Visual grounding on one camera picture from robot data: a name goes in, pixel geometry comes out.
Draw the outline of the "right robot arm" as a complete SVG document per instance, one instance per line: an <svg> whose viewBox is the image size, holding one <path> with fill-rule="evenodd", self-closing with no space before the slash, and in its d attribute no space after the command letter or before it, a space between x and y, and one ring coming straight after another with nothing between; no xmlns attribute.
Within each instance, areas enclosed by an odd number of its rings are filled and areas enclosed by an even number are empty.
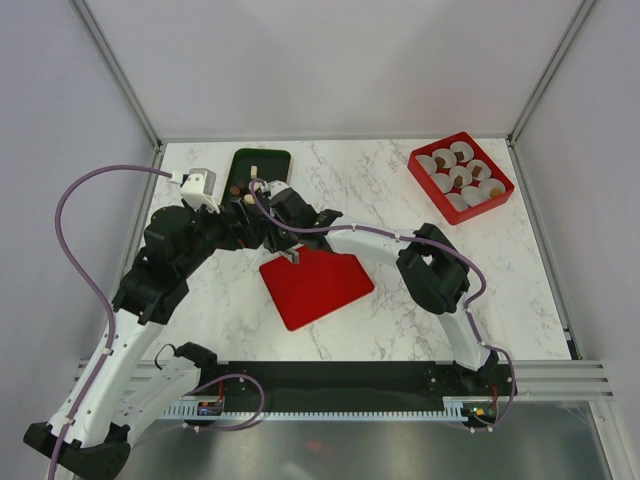
<svg viewBox="0 0 640 480"><path fill-rule="evenodd" d="M487 281L443 232L425 223L414 231L362 224L339 211L317 212L284 182L252 186L256 205L277 231L310 249L356 255L398 270L411 299L439 320L450 343L457 382L469 394L491 386L499 361L486 344L469 307Z"/></svg>

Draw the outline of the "dark green tray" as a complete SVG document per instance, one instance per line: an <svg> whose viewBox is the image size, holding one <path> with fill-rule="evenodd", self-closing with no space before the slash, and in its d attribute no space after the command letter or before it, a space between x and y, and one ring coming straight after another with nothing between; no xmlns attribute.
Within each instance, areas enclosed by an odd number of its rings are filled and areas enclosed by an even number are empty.
<svg viewBox="0 0 640 480"><path fill-rule="evenodd" d="M221 209L227 213L232 213L231 201L235 198L243 198L249 194L250 169L252 165L258 167L258 178L267 182L283 181L289 179L289 172L292 163L292 156L285 150L242 148L234 153L229 169L226 185L224 188ZM247 182L246 188L237 186L238 181ZM239 196L234 196L230 192L232 186L237 186L241 190Z"/></svg>

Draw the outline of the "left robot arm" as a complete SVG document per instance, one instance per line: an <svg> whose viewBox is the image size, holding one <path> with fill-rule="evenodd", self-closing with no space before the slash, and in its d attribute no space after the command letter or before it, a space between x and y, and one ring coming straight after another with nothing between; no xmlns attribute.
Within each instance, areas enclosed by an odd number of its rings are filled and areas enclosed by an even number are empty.
<svg viewBox="0 0 640 480"><path fill-rule="evenodd" d="M187 342L145 385L123 394L142 354L187 296L189 277L218 250L260 247L271 225L260 201L239 200L232 213L183 205L153 214L144 247L105 304L108 324L80 379L60 409L24 435L50 459L50 478L64 468L81 479L114 479L144 431L181 397L254 380L220 374L216 354Z"/></svg>

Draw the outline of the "red box lid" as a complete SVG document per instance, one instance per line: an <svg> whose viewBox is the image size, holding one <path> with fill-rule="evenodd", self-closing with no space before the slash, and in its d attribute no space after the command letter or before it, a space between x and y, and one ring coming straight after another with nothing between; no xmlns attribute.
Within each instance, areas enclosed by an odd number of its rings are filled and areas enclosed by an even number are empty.
<svg viewBox="0 0 640 480"><path fill-rule="evenodd" d="M299 262L278 257L259 267L275 307L290 331L299 330L374 290L356 256L301 247Z"/></svg>

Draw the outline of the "metal tongs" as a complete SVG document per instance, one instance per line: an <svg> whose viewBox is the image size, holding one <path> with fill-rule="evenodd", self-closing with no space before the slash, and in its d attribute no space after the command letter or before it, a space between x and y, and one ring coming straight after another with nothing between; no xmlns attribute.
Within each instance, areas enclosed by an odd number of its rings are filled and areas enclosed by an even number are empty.
<svg viewBox="0 0 640 480"><path fill-rule="evenodd" d="M280 255L294 265L297 265L300 262L299 252L294 248L283 250L280 252Z"/></svg>

